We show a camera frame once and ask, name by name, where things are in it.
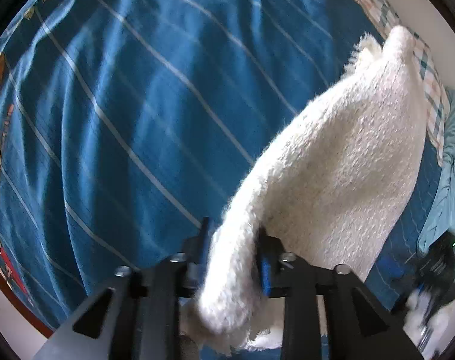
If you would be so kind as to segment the white fluffy fleece garment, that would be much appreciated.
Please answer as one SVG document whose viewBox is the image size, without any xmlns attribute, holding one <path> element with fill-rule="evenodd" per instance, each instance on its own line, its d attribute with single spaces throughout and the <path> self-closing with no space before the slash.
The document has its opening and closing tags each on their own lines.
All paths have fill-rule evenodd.
<svg viewBox="0 0 455 360">
<path fill-rule="evenodd" d="M 254 278 L 261 230 L 318 267 L 365 279 L 414 190 L 427 103 L 404 27 L 359 41 L 345 74 L 265 148 L 216 229 L 181 333 L 221 353 L 281 344 L 283 307 Z"/>
</svg>

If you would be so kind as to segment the light blue pillow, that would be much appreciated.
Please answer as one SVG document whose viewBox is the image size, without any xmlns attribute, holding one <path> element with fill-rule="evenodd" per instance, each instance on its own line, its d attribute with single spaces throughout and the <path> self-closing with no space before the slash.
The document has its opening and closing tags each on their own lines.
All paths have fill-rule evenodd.
<svg viewBox="0 0 455 360">
<path fill-rule="evenodd" d="M 443 164 L 437 193 L 423 230 L 418 250 L 425 253 L 443 233 L 455 235 L 455 89 L 447 90 L 450 112 L 445 122 Z"/>
</svg>

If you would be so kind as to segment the blue striped bed sheet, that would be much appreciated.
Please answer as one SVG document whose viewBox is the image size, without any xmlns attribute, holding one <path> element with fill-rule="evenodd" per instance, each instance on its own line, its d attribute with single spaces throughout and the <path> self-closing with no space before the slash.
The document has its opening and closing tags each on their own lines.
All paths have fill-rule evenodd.
<svg viewBox="0 0 455 360">
<path fill-rule="evenodd" d="M 28 0 L 0 36 L 0 266 L 17 295 L 55 332 L 118 267 L 156 266 L 208 218 L 202 286 L 262 152 L 363 36 L 384 44 L 397 26 L 415 38 L 427 134 L 410 199 L 359 278 L 387 311 L 384 246 L 416 250 L 450 112 L 430 47 L 387 0 Z"/>
</svg>

